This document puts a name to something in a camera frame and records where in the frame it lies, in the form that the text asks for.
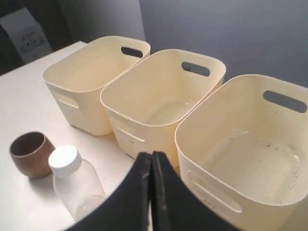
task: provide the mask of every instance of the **brown wooden cup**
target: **brown wooden cup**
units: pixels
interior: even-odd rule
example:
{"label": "brown wooden cup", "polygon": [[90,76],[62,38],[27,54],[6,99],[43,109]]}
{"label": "brown wooden cup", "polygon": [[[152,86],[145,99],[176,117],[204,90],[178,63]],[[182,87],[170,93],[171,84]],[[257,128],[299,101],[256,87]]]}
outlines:
{"label": "brown wooden cup", "polygon": [[18,137],[10,146],[10,155],[18,170],[29,178],[51,173],[48,157],[54,145],[42,133],[33,131]]}

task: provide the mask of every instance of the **plastic storage bin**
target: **plastic storage bin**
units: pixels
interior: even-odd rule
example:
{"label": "plastic storage bin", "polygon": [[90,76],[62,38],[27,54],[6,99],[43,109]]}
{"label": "plastic storage bin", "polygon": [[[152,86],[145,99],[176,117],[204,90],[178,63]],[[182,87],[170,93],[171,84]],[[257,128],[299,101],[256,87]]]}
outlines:
{"label": "plastic storage bin", "polygon": [[215,58],[165,50],[111,82],[103,89],[101,101],[120,147],[134,158],[141,151],[163,151],[177,167],[175,129],[192,108],[221,86],[225,71]]}
{"label": "plastic storage bin", "polygon": [[144,41],[107,36],[50,66],[43,79],[71,125],[105,135],[112,128],[100,102],[102,89],[149,54]]}
{"label": "plastic storage bin", "polygon": [[231,79],[178,126],[185,184],[242,230],[277,230],[308,193],[308,89]]}

